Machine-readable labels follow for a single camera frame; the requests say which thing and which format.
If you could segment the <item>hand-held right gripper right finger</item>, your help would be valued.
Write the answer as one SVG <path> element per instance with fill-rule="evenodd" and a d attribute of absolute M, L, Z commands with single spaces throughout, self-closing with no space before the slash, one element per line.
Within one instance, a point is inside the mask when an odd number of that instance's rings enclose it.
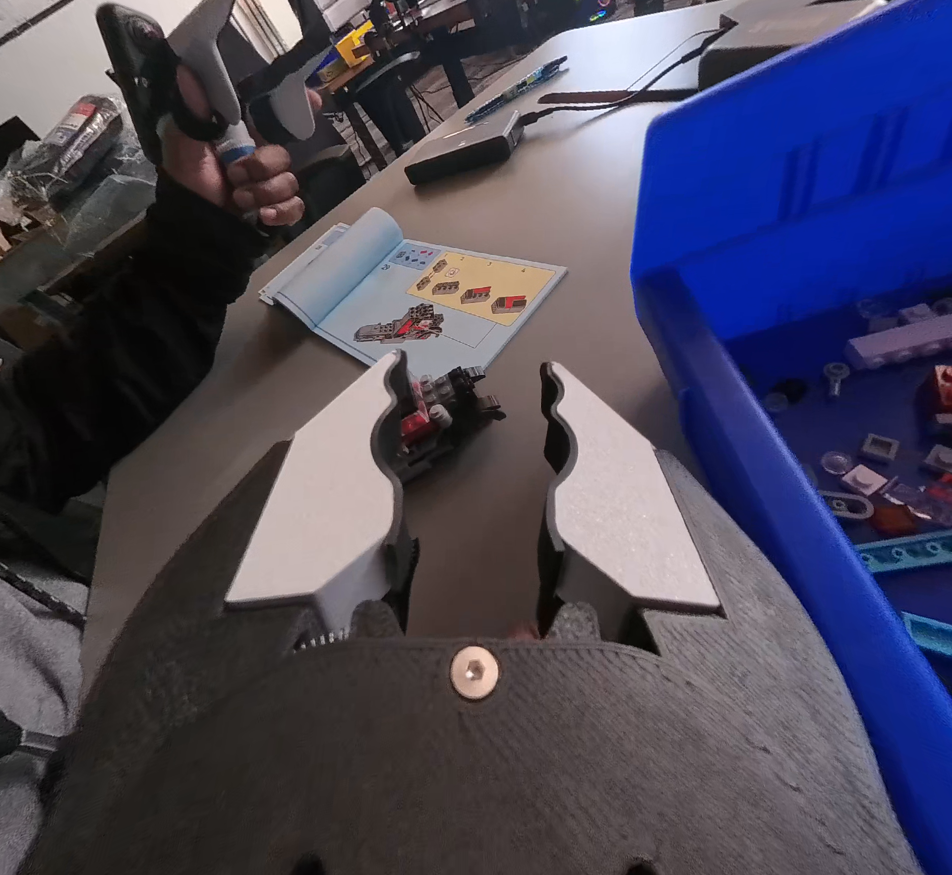
<path fill-rule="evenodd" d="M 604 639 L 638 611 L 720 615 L 721 600 L 658 449 L 566 367 L 541 365 L 543 453 L 554 475 L 539 541 L 538 620 L 587 604 Z"/>

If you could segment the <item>blue plastic bin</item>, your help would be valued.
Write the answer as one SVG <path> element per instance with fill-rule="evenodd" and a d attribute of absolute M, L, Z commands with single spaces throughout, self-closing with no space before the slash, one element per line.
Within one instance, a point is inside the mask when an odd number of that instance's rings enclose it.
<path fill-rule="evenodd" d="M 896 0 L 649 126 L 635 306 L 714 496 L 857 703 L 899 821 L 950 873 L 950 694 L 759 397 L 771 332 L 950 299 L 951 0 Z"/>

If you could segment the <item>blue patterned pen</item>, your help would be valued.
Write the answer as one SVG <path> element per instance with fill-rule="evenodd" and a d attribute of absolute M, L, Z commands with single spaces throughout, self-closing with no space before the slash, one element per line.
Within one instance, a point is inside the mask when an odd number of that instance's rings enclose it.
<path fill-rule="evenodd" d="M 567 56 L 553 59 L 533 70 L 519 82 L 509 85 L 499 95 L 468 114 L 465 118 L 466 124 L 475 125 L 482 122 L 485 118 L 510 105 L 531 90 L 547 83 L 559 74 L 566 61 Z"/>

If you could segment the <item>person's grey sweatshirt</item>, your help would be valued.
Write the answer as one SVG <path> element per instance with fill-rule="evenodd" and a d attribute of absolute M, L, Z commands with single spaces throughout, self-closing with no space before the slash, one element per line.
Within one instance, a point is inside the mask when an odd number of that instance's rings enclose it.
<path fill-rule="evenodd" d="M 1 584 L 1 708 L 18 726 L 67 737 L 78 712 L 82 628 Z M 1 761 L 1 872 L 16 873 L 54 800 L 61 755 Z"/>

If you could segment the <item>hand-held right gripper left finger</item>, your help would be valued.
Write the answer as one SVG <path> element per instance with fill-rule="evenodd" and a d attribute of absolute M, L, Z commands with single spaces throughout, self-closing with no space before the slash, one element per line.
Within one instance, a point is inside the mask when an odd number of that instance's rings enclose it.
<path fill-rule="evenodd" d="M 394 461 L 408 360 L 387 352 L 298 429 L 225 595 L 230 611 L 310 608 L 325 633 L 401 589 L 413 546 Z"/>

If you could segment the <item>grey black toy brick model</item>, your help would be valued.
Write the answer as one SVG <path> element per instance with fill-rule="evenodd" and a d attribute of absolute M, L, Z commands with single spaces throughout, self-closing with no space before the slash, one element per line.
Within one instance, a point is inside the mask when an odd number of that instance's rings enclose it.
<path fill-rule="evenodd" d="M 408 375 L 411 393 L 400 405 L 400 447 L 392 465 L 402 485 L 506 418 L 495 396 L 479 392 L 484 378 L 480 366 L 457 367 L 439 377 Z"/>

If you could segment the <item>toy brick instruction booklet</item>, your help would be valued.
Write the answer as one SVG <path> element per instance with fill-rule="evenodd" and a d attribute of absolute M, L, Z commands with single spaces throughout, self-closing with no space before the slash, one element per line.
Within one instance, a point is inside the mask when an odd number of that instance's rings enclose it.
<path fill-rule="evenodd" d="M 372 367 L 401 349 L 417 376 L 486 369 L 564 278 L 563 266 L 417 243 L 384 210 L 338 224 L 259 291 Z"/>

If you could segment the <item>plastic-wrapped bundle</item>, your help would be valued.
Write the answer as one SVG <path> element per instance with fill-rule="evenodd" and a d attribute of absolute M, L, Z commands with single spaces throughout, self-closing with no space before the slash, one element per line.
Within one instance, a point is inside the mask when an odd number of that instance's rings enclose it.
<path fill-rule="evenodd" d="M 152 202 L 156 181 L 122 98 L 85 95 L 2 162 L 2 254 L 44 230 L 74 245 L 122 226 Z"/>

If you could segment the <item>black flat device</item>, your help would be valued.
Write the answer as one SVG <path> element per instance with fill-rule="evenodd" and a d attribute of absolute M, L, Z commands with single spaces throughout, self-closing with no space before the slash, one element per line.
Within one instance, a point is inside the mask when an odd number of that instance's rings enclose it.
<path fill-rule="evenodd" d="M 524 123 L 518 110 L 490 116 L 474 125 L 427 139 L 410 154 L 406 177 L 415 187 L 506 163 L 522 140 Z"/>

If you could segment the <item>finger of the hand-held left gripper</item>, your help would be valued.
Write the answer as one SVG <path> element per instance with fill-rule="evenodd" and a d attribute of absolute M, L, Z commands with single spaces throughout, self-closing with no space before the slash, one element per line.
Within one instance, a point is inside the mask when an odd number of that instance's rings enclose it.
<path fill-rule="evenodd" d="M 248 119 L 269 143 L 293 143 L 315 131 L 308 79 L 332 51 L 300 42 L 249 80 Z"/>
<path fill-rule="evenodd" d="M 188 136 L 248 136 L 243 108 L 218 46 L 236 0 L 200 0 L 168 36 L 176 64 L 186 66 L 206 93 L 210 116 L 194 116 L 182 98 L 173 68 L 172 117 Z"/>

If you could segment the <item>grey desk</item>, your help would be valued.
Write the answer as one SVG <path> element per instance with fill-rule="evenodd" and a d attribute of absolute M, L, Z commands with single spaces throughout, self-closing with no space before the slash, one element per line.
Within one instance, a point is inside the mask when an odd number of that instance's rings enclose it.
<path fill-rule="evenodd" d="M 542 455 L 540 364 L 555 360 L 655 444 L 707 476 L 678 396 L 643 330 L 631 283 L 649 126 L 663 106 L 558 112 L 532 125 L 500 167 L 416 190 L 398 163 L 255 276 L 268 282 L 337 222 L 385 209 L 417 242 L 447 243 L 566 268 L 487 370 L 507 418 L 408 493 L 422 560 L 411 634 L 505 637 L 533 616 L 536 541 L 551 471 Z"/>

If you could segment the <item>black cube box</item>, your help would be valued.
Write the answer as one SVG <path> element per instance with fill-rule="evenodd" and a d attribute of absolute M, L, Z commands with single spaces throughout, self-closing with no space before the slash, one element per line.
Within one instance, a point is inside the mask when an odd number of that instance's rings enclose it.
<path fill-rule="evenodd" d="M 744 12 L 719 17 L 721 35 L 699 57 L 698 90 L 705 91 L 791 49 L 813 43 L 887 5 L 887 0 L 816 2 L 786 11 Z"/>

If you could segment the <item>colourful toy brick pile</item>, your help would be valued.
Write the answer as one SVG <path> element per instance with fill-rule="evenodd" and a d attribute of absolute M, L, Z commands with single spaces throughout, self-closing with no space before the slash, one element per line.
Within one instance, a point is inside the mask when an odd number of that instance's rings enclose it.
<path fill-rule="evenodd" d="M 950 684 L 950 299 L 771 332 L 759 397 L 900 622 Z"/>

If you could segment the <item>person's left hand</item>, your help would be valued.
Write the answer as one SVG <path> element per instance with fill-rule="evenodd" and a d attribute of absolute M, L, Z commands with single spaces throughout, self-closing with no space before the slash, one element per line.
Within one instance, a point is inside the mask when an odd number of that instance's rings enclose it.
<path fill-rule="evenodd" d="M 161 169 L 180 187 L 226 212 L 262 226 L 297 225 L 305 213 L 292 158 L 281 145 L 255 134 L 256 148 L 225 166 L 215 144 L 190 137 L 173 115 L 157 127 Z"/>

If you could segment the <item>yellow plastic bin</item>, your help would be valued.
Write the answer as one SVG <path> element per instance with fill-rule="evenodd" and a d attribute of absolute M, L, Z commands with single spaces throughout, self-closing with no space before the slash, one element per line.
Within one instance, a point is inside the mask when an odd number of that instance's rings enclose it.
<path fill-rule="evenodd" d="M 372 60 L 369 49 L 364 42 L 365 36 L 372 29 L 373 24 L 367 20 L 358 28 L 343 36 L 331 48 L 317 69 L 317 77 L 321 83 L 335 82 Z"/>

